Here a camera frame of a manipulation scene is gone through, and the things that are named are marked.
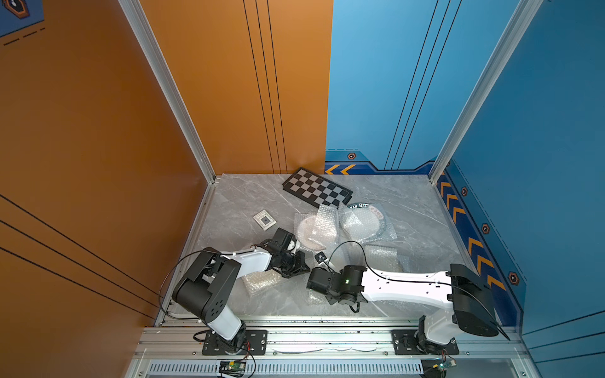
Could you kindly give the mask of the bubble wrap sheet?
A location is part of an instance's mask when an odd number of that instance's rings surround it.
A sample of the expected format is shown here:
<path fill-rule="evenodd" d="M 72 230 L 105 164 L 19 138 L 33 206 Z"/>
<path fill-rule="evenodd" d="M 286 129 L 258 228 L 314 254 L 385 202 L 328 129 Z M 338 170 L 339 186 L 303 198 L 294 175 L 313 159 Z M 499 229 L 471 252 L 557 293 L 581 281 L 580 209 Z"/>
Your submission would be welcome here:
<path fill-rule="evenodd" d="M 322 306 L 328 303 L 325 295 L 311 289 L 307 290 L 307 304 L 309 306 Z"/>

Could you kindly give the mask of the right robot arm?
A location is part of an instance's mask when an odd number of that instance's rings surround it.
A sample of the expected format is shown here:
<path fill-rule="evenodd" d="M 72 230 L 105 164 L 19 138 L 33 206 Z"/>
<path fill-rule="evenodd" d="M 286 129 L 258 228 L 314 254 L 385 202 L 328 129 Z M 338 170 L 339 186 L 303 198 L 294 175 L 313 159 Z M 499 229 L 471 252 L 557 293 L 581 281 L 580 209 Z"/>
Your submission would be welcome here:
<path fill-rule="evenodd" d="M 457 352 L 455 337 L 462 333 L 496 337 L 506 335 L 496 320 L 491 288 L 465 265 L 452 264 L 448 271 L 386 272 L 365 266 L 345 266 L 339 272 L 317 267 L 307 287 L 329 304 L 349 306 L 357 313 L 365 302 L 409 302 L 431 306 L 415 332 L 392 333 L 397 354 L 446 356 Z"/>

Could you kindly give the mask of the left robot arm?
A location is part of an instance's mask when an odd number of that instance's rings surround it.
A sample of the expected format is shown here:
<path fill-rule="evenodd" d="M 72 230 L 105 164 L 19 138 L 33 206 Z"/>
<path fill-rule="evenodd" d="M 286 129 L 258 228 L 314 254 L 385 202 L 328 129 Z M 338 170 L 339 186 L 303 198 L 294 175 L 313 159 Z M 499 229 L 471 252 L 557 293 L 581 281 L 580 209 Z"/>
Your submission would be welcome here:
<path fill-rule="evenodd" d="M 200 250 L 173 289 L 172 299 L 208 327 L 222 350 L 246 352 L 247 327 L 228 307 L 228 298 L 239 278 L 266 271 L 286 279 L 310 272 L 294 234 L 279 228 L 273 237 L 244 250 Z"/>

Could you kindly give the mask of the left bubble wrapped plate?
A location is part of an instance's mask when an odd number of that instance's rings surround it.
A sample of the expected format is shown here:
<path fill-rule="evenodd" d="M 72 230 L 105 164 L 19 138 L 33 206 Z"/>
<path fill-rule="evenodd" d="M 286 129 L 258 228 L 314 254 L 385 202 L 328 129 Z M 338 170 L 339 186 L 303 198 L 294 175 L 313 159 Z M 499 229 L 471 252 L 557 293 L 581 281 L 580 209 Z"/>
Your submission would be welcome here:
<path fill-rule="evenodd" d="M 253 272 L 242 278 L 244 287 L 250 297 L 255 297 L 270 288 L 274 288 L 282 280 L 283 277 L 272 269 L 266 272 Z"/>

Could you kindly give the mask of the bubble wrapped plate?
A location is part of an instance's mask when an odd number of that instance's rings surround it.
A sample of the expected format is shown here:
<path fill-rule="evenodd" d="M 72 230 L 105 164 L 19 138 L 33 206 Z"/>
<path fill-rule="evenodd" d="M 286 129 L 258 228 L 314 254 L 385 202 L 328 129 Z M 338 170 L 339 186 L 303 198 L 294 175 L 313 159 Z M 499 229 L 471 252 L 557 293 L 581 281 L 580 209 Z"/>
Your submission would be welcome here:
<path fill-rule="evenodd" d="M 282 280 L 283 277 L 272 269 L 266 272 L 253 272 L 242 278 L 244 287 L 250 297 L 255 297 L 270 288 L 274 288 Z"/>
<path fill-rule="evenodd" d="M 394 247 L 365 245 L 368 266 L 374 270 L 387 272 L 403 272 L 404 268 L 399 259 L 398 250 Z"/>

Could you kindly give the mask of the right bubble wrapped plate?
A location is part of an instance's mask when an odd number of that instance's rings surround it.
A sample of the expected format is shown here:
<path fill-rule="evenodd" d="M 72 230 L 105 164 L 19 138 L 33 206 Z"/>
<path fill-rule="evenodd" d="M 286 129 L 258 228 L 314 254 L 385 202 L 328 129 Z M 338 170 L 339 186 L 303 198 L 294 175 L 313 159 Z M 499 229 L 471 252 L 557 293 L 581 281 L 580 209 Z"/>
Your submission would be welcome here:
<path fill-rule="evenodd" d="M 398 250 L 394 247 L 365 245 L 368 266 L 374 270 L 387 272 L 403 272 L 404 268 L 399 259 Z"/>

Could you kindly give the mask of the patterned plate in bubble wrap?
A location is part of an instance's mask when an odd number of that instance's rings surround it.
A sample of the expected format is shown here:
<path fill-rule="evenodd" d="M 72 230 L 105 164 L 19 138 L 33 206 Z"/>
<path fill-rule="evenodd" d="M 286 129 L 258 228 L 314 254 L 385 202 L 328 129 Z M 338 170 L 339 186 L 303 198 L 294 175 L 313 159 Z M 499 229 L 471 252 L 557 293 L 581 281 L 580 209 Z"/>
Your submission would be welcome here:
<path fill-rule="evenodd" d="M 361 244 L 396 240 L 397 235 L 389 217 L 378 203 L 351 203 L 339 209 L 343 234 Z"/>

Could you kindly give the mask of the small square marker tile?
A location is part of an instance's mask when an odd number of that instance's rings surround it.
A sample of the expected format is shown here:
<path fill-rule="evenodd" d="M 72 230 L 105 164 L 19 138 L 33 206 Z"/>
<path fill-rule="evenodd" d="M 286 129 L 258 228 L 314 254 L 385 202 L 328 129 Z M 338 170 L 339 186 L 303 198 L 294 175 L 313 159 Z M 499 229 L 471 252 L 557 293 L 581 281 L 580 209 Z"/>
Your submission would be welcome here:
<path fill-rule="evenodd" d="M 253 219 L 264 231 L 272 228 L 277 223 L 265 209 L 255 214 Z"/>

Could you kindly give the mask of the black white checkerboard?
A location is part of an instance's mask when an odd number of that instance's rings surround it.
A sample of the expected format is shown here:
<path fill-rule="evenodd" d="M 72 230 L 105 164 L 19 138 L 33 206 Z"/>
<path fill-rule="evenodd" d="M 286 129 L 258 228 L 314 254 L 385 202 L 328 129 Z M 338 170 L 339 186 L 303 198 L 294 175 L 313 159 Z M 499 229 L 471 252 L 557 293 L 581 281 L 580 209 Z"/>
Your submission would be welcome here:
<path fill-rule="evenodd" d="M 299 168 L 291 174 L 282 183 L 282 187 L 284 191 L 316 208 L 322 205 L 338 208 L 347 205 L 353 197 L 352 190 L 305 168 Z"/>

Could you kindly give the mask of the left circuit board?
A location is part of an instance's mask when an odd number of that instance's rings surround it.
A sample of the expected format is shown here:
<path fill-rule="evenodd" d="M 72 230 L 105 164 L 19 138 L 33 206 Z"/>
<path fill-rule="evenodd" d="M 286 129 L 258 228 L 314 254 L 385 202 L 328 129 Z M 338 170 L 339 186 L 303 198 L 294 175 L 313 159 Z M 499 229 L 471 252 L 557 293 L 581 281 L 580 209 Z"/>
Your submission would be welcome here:
<path fill-rule="evenodd" d="M 219 377 L 244 377 L 247 370 L 247 362 L 244 360 L 220 361 L 218 367 Z"/>

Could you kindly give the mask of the circuit board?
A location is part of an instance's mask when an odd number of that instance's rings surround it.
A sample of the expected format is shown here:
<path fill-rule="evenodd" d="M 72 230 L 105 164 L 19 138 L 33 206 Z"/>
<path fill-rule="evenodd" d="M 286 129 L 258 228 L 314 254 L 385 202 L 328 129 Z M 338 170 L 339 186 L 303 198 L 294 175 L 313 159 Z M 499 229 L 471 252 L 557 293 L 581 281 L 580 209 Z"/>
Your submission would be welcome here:
<path fill-rule="evenodd" d="M 423 378 L 445 378 L 447 371 L 451 368 L 455 368 L 458 362 L 454 358 L 446 358 L 439 360 L 421 360 L 423 373 L 420 377 Z"/>
<path fill-rule="evenodd" d="M 247 362 L 244 360 L 220 361 L 218 367 L 219 377 L 244 377 L 247 370 Z"/>

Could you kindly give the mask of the right circuit board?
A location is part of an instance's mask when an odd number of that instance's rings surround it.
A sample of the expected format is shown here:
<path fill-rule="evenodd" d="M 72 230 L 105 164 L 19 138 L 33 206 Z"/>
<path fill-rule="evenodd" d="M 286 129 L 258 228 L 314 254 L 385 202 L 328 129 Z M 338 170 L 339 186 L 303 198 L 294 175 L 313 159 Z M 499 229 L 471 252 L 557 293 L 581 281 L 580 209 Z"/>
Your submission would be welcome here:
<path fill-rule="evenodd" d="M 458 362 L 454 358 L 446 358 L 439 360 L 421 360 L 423 373 L 420 377 L 423 378 L 445 378 L 447 371 L 451 368 L 455 368 Z"/>

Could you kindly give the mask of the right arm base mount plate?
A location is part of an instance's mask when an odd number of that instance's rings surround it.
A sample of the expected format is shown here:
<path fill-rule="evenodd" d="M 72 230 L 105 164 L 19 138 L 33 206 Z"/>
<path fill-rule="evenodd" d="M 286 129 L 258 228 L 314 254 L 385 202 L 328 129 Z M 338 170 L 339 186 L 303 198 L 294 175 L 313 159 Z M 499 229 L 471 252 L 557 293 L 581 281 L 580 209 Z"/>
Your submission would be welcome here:
<path fill-rule="evenodd" d="M 417 329 L 395 329 L 391 331 L 391 337 L 397 355 L 424 354 L 447 357 L 459 354 L 455 339 L 451 339 L 447 345 L 440 345 L 420 336 Z"/>

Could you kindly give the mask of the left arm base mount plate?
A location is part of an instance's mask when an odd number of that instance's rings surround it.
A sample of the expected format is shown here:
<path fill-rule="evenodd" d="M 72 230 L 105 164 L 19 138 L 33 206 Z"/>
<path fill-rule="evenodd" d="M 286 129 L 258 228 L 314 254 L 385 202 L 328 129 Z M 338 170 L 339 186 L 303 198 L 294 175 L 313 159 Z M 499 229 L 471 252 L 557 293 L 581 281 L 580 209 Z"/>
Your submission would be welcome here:
<path fill-rule="evenodd" d="M 206 356 L 244 355 L 253 356 L 266 354 L 266 330 L 244 330 L 236 334 L 233 340 L 227 340 L 216 332 L 208 333 L 203 343 L 202 354 Z"/>

